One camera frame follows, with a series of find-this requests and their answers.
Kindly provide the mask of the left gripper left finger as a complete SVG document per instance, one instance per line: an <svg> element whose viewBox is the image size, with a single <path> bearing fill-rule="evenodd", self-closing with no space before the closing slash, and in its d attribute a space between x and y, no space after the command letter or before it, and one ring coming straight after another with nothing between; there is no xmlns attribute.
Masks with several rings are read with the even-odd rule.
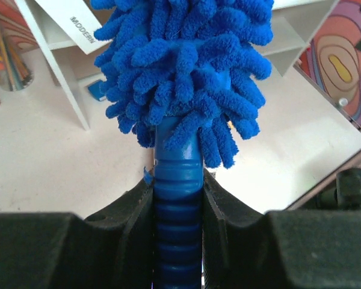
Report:
<svg viewBox="0 0 361 289"><path fill-rule="evenodd" d="M0 288L150 288L152 201L140 181L85 219L0 213Z"/></svg>

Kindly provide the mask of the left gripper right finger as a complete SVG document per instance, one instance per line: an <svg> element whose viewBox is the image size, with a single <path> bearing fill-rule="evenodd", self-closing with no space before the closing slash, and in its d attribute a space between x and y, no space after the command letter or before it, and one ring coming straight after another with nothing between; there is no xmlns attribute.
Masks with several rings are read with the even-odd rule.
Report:
<svg viewBox="0 0 361 289"><path fill-rule="evenodd" d="M203 265L206 288L361 288L361 211L261 214L206 172Z"/></svg>

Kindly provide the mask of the blue microfiber duster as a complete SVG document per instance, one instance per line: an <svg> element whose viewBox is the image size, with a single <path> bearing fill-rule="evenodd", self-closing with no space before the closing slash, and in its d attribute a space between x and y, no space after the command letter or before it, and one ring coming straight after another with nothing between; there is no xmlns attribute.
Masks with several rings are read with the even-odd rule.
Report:
<svg viewBox="0 0 361 289"><path fill-rule="evenodd" d="M106 116L153 148L154 288L202 284L205 167L230 168L242 139L259 133L256 81L271 63L273 1L91 1L112 15L94 32Z"/></svg>

